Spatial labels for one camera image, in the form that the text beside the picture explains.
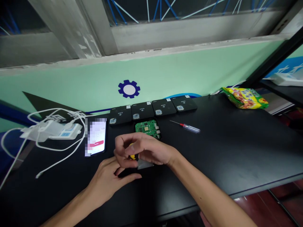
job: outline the clear screwdriver handle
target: clear screwdriver handle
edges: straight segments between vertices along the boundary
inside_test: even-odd
[[[200,133],[200,132],[201,132],[200,129],[197,129],[197,128],[192,127],[192,126],[187,125],[187,124],[183,124],[183,128],[186,128],[186,129],[188,129],[189,131],[192,131],[192,132],[195,132],[195,133]]]

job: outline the white cable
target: white cable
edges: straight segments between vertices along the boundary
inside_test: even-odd
[[[236,4],[236,7],[234,8],[234,10],[233,10],[233,14],[234,14],[234,12],[236,11],[236,8],[237,8],[237,6],[238,6],[239,2],[240,2],[240,0],[238,0],[238,2],[237,2],[237,4]]]
[[[42,120],[42,121],[35,121],[35,120],[31,119],[31,116],[32,116],[32,115],[38,114],[38,113],[42,113],[42,112],[45,112],[45,111],[49,111],[49,110],[55,110],[55,111],[52,112],[50,115],[48,115],[44,120]],[[52,108],[52,109],[47,109],[47,110],[41,110],[41,111],[37,111],[37,112],[34,112],[34,113],[30,113],[30,114],[27,116],[27,118],[28,118],[30,121],[32,121],[32,122],[38,124],[39,122],[44,122],[44,121],[46,121],[46,120],[48,119],[48,117],[52,116],[54,113],[56,113],[56,112],[59,111],[59,110],[64,110],[64,109],[62,109],[62,108]]]
[[[38,144],[38,139],[40,136],[40,132],[38,132],[38,136],[37,136],[37,140],[36,140],[36,146],[39,148],[43,148],[43,149],[47,149],[47,150],[52,150],[52,151],[65,151],[67,149],[70,149],[72,146],[74,146],[77,142],[79,142],[81,139],[77,140],[76,142],[74,142],[72,145],[70,145],[68,148],[65,148],[63,150],[58,150],[58,149],[53,149],[53,148],[48,148],[48,147],[42,147],[41,145]]]
[[[266,0],[264,0],[264,2],[262,3],[261,7],[258,9],[258,12],[263,8],[265,2],[266,2]]]
[[[245,81],[246,81],[246,80],[241,81],[241,82],[239,82],[239,83],[237,83],[237,84],[233,85],[231,88],[233,88],[233,87],[235,87],[235,86],[237,86],[237,85],[239,85],[239,84],[241,84],[241,83],[244,83]]]
[[[181,19],[188,18],[188,17],[190,17],[190,16],[192,16],[192,15],[195,15],[195,14],[197,14],[197,13],[203,11],[203,10],[206,10],[206,9],[208,9],[208,8],[210,8],[210,7],[212,7],[212,6],[214,6],[215,4],[218,4],[218,3],[223,2],[223,1],[225,1],[225,0],[220,0],[220,1],[217,2],[217,3],[213,3],[213,4],[209,5],[209,6],[206,6],[206,7],[204,7],[203,9],[198,10],[197,12],[194,12],[194,13],[192,13],[192,14],[190,14],[190,15],[187,15],[187,16],[185,16],[185,17],[182,17]]]
[[[6,34],[10,35],[4,28],[2,28],[1,26],[0,26],[0,28],[1,28]]]
[[[73,113],[73,114],[75,114],[75,115],[78,115],[78,117],[80,118],[80,120],[81,120],[81,122],[82,122],[82,124],[83,124],[83,127],[85,128],[85,123],[84,123],[84,121],[83,121],[82,118],[85,118],[86,116],[81,116],[81,115],[80,115],[79,113],[77,113],[77,112],[70,111],[70,110],[66,110],[66,109],[62,109],[62,108],[57,108],[57,109],[58,109],[58,110],[65,110],[65,111],[67,111],[67,112],[69,112],[69,113]],[[49,111],[49,110],[53,110],[53,109],[48,109],[48,110],[39,111],[38,113],[40,113],[40,112],[45,112],[45,111]],[[38,178],[41,176],[42,173],[44,173],[45,171],[47,171],[47,170],[49,170],[50,168],[54,167],[55,165],[59,164],[60,162],[66,160],[66,159],[67,159],[68,157],[70,157],[73,153],[75,153],[76,150],[78,149],[78,147],[80,146],[80,144],[82,143],[82,141],[84,140],[84,138],[85,138],[85,132],[83,132],[82,138],[80,139],[78,145],[76,146],[76,148],[73,150],[72,153],[70,153],[70,154],[69,154],[68,156],[66,156],[64,159],[62,159],[62,160],[56,162],[55,164],[51,165],[50,167],[48,167],[48,168],[46,168],[46,169],[40,171],[40,172],[36,175],[36,179],[38,179]]]
[[[24,141],[23,141],[23,143],[22,143],[22,145],[21,145],[21,147],[20,147],[20,149],[19,149],[19,151],[18,151],[18,153],[17,153],[17,155],[16,155],[16,157],[15,157],[15,160],[13,161],[12,165],[10,166],[10,168],[9,168],[9,170],[8,170],[8,172],[7,172],[6,176],[5,176],[5,178],[3,179],[2,183],[1,183],[1,186],[0,186],[0,190],[2,189],[2,187],[3,187],[3,185],[4,185],[4,183],[5,183],[6,179],[7,179],[7,177],[8,177],[9,174],[10,174],[10,172],[12,171],[12,169],[13,169],[13,167],[14,167],[14,164],[16,163],[16,161],[17,161],[17,159],[18,159],[18,157],[19,157],[19,155],[20,155],[20,153],[21,153],[21,151],[22,151],[22,149],[23,149],[23,147],[24,147],[24,145],[25,145],[25,142],[27,141],[28,136],[24,139]]]
[[[78,149],[78,147],[80,146],[80,144],[82,143],[84,137],[82,137],[81,141],[78,143],[78,145],[76,146],[75,150],[70,153],[68,156],[66,156],[64,159],[56,162],[55,164],[51,165],[50,167],[46,168],[45,170],[42,170],[41,172],[39,172],[37,175],[36,175],[36,179],[38,179],[42,173],[44,173],[45,171],[49,170],[50,168],[54,167],[55,165],[59,164],[60,162],[64,161],[65,159],[67,159],[68,157],[70,157],[73,153],[76,152],[76,150]]]
[[[147,5],[147,16],[148,16],[148,22],[149,22],[149,9],[148,9],[148,0],[146,0],[146,5]]]
[[[233,85],[231,88],[233,88],[233,87],[235,87],[235,86],[237,86],[237,85],[239,85],[239,84],[241,84],[241,83],[244,83],[245,81],[246,81],[246,80],[243,80],[243,81],[241,81],[241,82],[239,82],[239,83]],[[209,94],[209,95],[216,95],[216,94],[218,94],[219,92],[220,92],[220,90],[216,91],[215,93],[211,93],[211,94]]]
[[[241,3],[242,3],[242,0],[240,0],[240,4],[239,4],[239,7],[238,7],[237,14],[239,14]]]
[[[164,14],[164,16],[162,17],[161,20],[163,20],[163,19],[165,18],[166,14],[168,13],[168,11],[170,11],[170,7],[167,9],[166,13]]]
[[[38,113],[42,113],[42,112],[50,111],[50,110],[55,110],[55,111],[52,112],[50,115],[48,115],[44,120],[42,120],[42,121],[40,121],[40,122],[31,119],[31,116],[34,115],[34,114],[38,114]],[[31,113],[31,114],[29,114],[29,115],[27,116],[27,118],[28,118],[30,121],[35,122],[36,124],[39,124],[39,123],[42,123],[42,122],[45,122],[46,120],[48,120],[49,117],[51,117],[53,114],[55,114],[55,113],[56,113],[57,111],[59,111],[59,110],[64,110],[64,111],[66,111],[66,112],[69,112],[69,113],[71,113],[71,114],[76,115],[77,118],[75,118],[75,119],[72,120],[71,122],[74,123],[75,120],[80,119],[81,122],[82,122],[82,124],[83,124],[83,128],[85,128],[85,123],[84,123],[84,121],[83,121],[83,118],[85,118],[85,117],[93,117],[93,116],[94,116],[94,115],[81,116],[79,113],[74,112],[74,111],[71,111],[71,110],[66,110],[66,109],[62,109],[62,108],[52,108],[52,109],[47,109],[47,110],[42,110],[42,111],[37,111],[37,112]],[[8,175],[9,175],[11,169],[13,168],[13,165],[15,164],[15,162],[16,162],[16,160],[17,160],[17,158],[18,158],[18,156],[19,156],[21,150],[23,149],[23,146],[24,146],[24,144],[25,144],[27,138],[29,137],[29,135],[30,135],[30,133],[28,134],[28,136],[25,138],[23,144],[21,145],[21,147],[20,147],[20,149],[19,149],[19,152],[18,152],[18,154],[16,155],[15,160],[14,160],[14,162],[13,162],[11,168],[9,169],[9,171],[8,171],[8,173],[7,173],[6,177],[5,177],[5,179],[3,180],[2,184],[1,184],[0,189],[2,188],[2,186],[3,186],[3,184],[4,184],[5,180],[6,180],[6,178],[8,177]],[[82,138],[81,138],[80,140],[76,141],[75,143],[73,143],[72,145],[70,145],[68,148],[65,148],[65,149],[62,149],[62,150],[57,150],[57,149],[52,149],[52,148],[47,148],[47,147],[42,147],[42,146],[40,146],[40,145],[38,144],[39,135],[40,135],[40,133],[38,132],[38,137],[37,137],[37,140],[36,140],[36,145],[37,145],[37,147],[39,147],[39,148],[43,148],[43,149],[47,149],[47,150],[53,150],[53,151],[65,151],[65,150],[71,148],[71,147],[72,147],[73,145],[75,145],[77,142],[78,142],[78,145],[76,146],[76,148],[74,149],[74,151],[73,151],[72,153],[70,153],[67,157],[65,157],[64,159],[62,159],[62,160],[56,162],[55,164],[51,165],[50,167],[48,167],[48,168],[42,170],[41,172],[39,172],[39,173],[36,175],[36,178],[39,178],[43,172],[47,171],[48,169],[54,167],[54,166],[57,165],[58,163],[60,163],[60,162],[62,162],[62,161],[64,161],[64,160],[66,160],[68,157],[70,157],[74,152],[76,152],[76,150],[78,149],[78,147],[80,146],[80,144],[82,143],[82,141],[83,141],[84,138],[85,138],[85,132],[83,132],[83,136],[82,136]],[[11,154],[10,154],[8,151],[5,150],[5,147],[3,147],[3,149],[4,149],[5,152],[7,152],[7,154],[9,154],[9,155],[11,156]]]
[[[14,128],[14,129],[10,129],[10,130],[8,130],[3,136],[2,136],[2,138],[1,138],[1,147],[2,147],[2,149],[5,151],[5,153],[8,155],[8,156],[10,156],[11,158],[16,158],[15,156],[13,156],[7,149],[6,149],[6,147],[5,147],[5,145],[4,145],[4,139],[5,139],[5,137],[7,136],[7,134],[9,134],[11,131],[13,131],[13,130],[22,130],[22,128]]]
[[[135,18],[133,18],[128,12],[125,11],[125,9],[123,9],[118,3],[115,2],[115,4],[122,9],[123,12],[125,12],[131,19],[133,19],[137,24],[139,23]]]

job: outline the wooden floor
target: wooden floor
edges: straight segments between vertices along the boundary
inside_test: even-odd
[[[282,204],[298,224],[303,227],[303,196],[289,198],[289,195],[303,191],[303,179],[272,188],[271,191],[278,199],[288,198]],[[296,227],[268,191],[241,197],[235,199],[235,202],[252,218],[258,227]],[[210,227],[211,225],[202,213],[201,217],[205,226]]]

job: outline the green circuit board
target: green circuit board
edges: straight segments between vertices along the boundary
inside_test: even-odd
[[[160,130],[156,120],[144,121],[135,125],[136,132],[143,132],[156,139],[160,139]]]

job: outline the mint green wall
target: mint green wall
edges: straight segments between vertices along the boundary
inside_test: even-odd
[[[117,61],[0,77],[0,99],[28,112],[35,109],[22,91],[88,112],[162,99],[179,93],[207,95],[245,80],[282,41]],[[133,99],[118,92],[136,81]]]
[[[295,52],[289,55],[288,58],[301,57],[301,56],[303,56],[303,45],[301,45],[297,50],[295,50]]]

